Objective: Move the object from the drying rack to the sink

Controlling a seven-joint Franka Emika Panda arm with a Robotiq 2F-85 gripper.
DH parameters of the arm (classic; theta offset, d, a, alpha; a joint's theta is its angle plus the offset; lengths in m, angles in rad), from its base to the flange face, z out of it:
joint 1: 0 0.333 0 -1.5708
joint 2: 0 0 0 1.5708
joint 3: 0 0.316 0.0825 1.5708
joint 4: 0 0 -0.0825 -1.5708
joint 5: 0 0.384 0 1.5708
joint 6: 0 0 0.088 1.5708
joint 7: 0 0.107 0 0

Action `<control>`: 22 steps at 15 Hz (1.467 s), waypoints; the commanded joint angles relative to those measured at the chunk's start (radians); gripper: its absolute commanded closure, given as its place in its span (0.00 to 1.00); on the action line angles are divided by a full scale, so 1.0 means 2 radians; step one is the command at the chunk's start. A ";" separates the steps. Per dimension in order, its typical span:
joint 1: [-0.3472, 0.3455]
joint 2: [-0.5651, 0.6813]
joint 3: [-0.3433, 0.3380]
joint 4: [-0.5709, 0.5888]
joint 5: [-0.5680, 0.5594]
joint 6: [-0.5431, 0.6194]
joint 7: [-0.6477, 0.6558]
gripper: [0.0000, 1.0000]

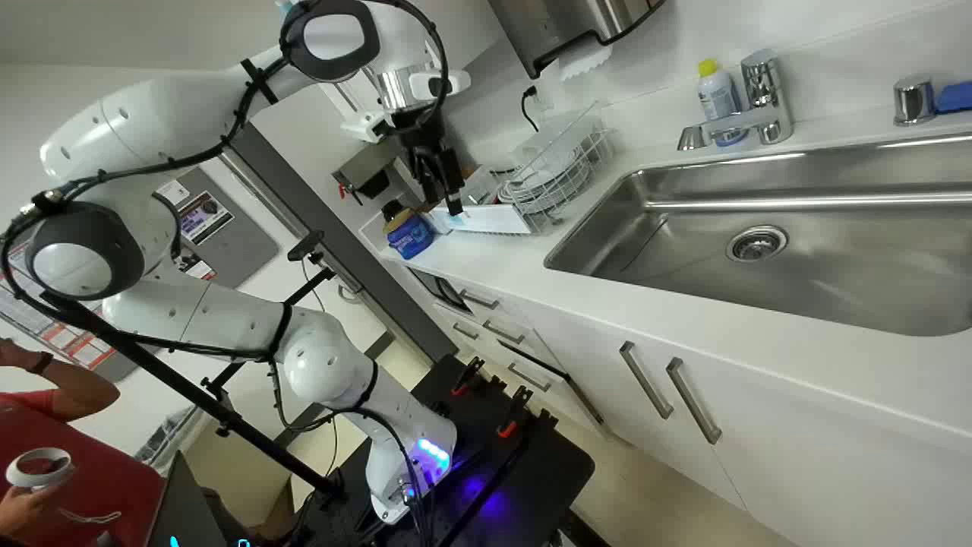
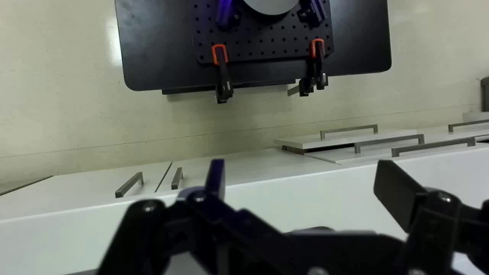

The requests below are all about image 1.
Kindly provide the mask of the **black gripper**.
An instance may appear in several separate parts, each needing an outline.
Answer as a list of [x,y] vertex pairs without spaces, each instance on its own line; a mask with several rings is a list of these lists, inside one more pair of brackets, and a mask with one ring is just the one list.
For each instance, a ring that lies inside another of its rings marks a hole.
[[407,166],[425,200],[455,200],[462,188],[458,154],[445,146],[445,122],[431,118],[404,134]]

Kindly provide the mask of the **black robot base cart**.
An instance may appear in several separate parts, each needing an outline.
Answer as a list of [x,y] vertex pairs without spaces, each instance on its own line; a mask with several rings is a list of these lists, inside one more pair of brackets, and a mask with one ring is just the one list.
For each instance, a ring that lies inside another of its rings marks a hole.
[[445,483],[419,501],[419,520],[383,524],[364,488],[367,446],[298,510],[289,547],[607,547],[575,510],[595,463],[572,445],[530,388],[504,393],[480,362],[437,362],[414,388],[458,427]]

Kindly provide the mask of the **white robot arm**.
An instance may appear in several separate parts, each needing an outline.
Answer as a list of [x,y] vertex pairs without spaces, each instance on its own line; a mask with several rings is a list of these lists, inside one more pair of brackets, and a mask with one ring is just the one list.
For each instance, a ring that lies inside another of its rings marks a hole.
[[3,277],[36,312],[138,362],[157,346],[267,362],[286,387],[370,438],[364,488],[399,524],[451,475],[458,430],[416,402],[321,310],[267,302],[175,267],[180,216],[162,187],[221,154],[248,117],[367,76],[370,132],[414,132],[466,92],[437,24],[410,0],[298,0],[281,42],[215,73],[123,89],[39,149],[56,187],[3,234]]

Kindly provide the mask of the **operator hand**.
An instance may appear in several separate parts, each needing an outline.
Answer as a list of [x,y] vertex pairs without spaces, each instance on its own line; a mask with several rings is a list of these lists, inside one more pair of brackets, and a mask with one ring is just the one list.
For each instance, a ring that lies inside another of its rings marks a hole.
[[58,501],[56,490],[7,490],[0,495],[0,535],[16,539],[39,525]]

